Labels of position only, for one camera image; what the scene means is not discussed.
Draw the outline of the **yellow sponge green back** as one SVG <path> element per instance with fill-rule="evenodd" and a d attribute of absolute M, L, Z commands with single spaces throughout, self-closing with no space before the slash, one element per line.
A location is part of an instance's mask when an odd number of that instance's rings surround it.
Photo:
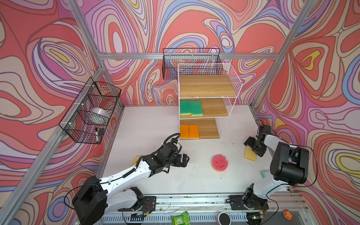
<path fill-rule="evenodd" d="M 203 116 L 201 101 L 190 101 L 191 116 Z"/>

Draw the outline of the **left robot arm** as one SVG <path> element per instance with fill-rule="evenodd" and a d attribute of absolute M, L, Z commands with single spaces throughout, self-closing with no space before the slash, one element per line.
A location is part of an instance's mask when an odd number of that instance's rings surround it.
<path fill-rule="evenodd" d="M 152 211 L 154 207 L 134 184 L 161 172 L 169 173 L 170 167 L 186 167 L 189 156 L 181 154 L 181 149 L 179 143 L 167 142 L 128 169 L 100 179 L 88 178 L 72 200 L 79 223 L 93 225 L 104 214 L 118 210 Z"/>

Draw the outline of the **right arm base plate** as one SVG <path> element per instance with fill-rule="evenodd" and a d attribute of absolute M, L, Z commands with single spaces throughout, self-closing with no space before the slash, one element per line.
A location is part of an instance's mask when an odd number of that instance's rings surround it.
<path fill-rule="evenodd" d="M 244 195 L 230 195 L 226 199 L 226 203 L 230 204 L 231 210 L 233 211 L 267 211 L 269 209 L 269 205 L 267 201 L 262 203 L 251 203 L 249 201 L 243 200 Z"/>

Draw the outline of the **white wire wooden shelf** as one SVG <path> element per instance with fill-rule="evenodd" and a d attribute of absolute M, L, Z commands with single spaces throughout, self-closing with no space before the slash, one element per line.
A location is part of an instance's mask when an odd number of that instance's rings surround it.
<path fill-rule="evenodd" d="M 180 63 L 178 100 L 201 102 L 196 115 L 179 110 L 179 126 L 197 126 L 199 139 L 219 139 L 243 87 L 230 63 Z"/>

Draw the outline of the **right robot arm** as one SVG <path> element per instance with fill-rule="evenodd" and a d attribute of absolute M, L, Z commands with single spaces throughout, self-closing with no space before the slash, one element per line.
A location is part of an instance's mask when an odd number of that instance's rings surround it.
<path fill-rule="evenodd" d="M 273 135 L 270 126 L 260 125 L 256 137 L 249 137 L 244 145 L 259 157 L 267 150 L 275 151 L 270 164 L 271 174 L 260 183 L 251 184 L 242 196 L 247 209 L 263 207 L 269 197 L 282 188 L 306 182 L 309 151 Z"/>

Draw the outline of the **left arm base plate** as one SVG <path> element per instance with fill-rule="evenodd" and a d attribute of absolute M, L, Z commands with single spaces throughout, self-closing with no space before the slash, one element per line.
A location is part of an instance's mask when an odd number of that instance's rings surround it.
<path fill-rule="evenodd" d="M 122 210 L 124 212 L 152 212 L 156 209 L 156 203 L 156 196 L 145 196 L 142 200 L 137 201 L 132 208 Z"/>

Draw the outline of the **orange sponge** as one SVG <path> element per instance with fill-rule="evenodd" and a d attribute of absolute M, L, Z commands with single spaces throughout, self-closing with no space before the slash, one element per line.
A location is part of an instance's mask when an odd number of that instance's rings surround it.
<path fill-rule="evenodd" d="M 189 125 L 189 139 L 199 139 L 199 127 L 198 125 Z"/>
<path fill-rule="evenodd" d="M 189 125 L 180 125 L 180 139 L 189 139 Z"/>

